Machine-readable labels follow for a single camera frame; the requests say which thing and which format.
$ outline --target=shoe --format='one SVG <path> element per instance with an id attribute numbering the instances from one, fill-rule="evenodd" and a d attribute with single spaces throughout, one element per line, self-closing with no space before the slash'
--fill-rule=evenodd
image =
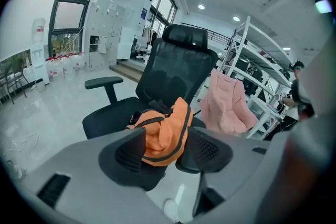
<path id="1" fill-rule="evenodd" d="M 163 202 L 163 212 L 174 223 L 180 223 L 178 206 L 177 206 L 177 203 L 175 202 L 175 200 L 166 199 Z"/>

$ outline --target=orange safety vest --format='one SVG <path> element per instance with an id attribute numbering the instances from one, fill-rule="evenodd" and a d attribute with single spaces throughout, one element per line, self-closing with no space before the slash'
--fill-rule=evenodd
<path id="1" fill-rule="evenodd" d="M 178 159 L 184 151 L 193 114 L 181 97 L 172 106 L 171 114 L 154 109 L 141 113 L 136 124 L 127 127 L 146 129 L 146 151 L 142 160 L 153 166 L 167 166 Z"/>

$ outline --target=stair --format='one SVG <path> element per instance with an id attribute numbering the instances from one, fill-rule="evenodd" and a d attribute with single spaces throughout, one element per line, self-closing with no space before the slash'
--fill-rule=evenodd
<path id="1" fill-rule="evenodd" d="M 126 61 L 118 62 L 117 65 L 110 66 L 109 68 L 112 71 L 114 71 L 114 72 L 116 72 L 116 73 L 130 79 L 130 80 L 133 80 L 135 82 L 139 82 L 139 80 L 142 76 L 142 73 L 143 73 L 143 70 L 142 71 L 140 70 L 141 67 L 137 68 L 136 66 L 133 67 L 132 65 L 125 64 L 125 63 L 126 63 Z"/>

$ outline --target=chair armrest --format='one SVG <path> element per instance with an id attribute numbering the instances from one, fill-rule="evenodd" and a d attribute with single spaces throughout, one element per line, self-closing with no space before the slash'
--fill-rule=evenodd
<path id="1" fill-rule="evenodd" d="M 90 90 L 99 87 L 112 86 L 122 83 L 124 80 L 120 77 L 102 77 L 98 79 L 90 79 L 85 82 L 85 89 Z"/>
<path id="2" fill-rule="evenodd" d="M 90 79 L 85 82 L 85 89 L 90 90 L 94 88 L 103 87 L 106 90 L 107 97 L 111 104 L 117 103 L 116 93 L 113 85 L 122 83 L 124 80 L 120 77 L 103 77 L 98 79 Z"/>

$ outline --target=ceiling light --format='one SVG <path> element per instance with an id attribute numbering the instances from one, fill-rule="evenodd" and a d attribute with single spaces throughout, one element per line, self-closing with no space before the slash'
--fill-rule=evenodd
<path id="1" fill-rule="evenodd" d="M 316 0 L 315 5 L 319 13 L 332 12 L 332 8 L 328 0 Z"/>

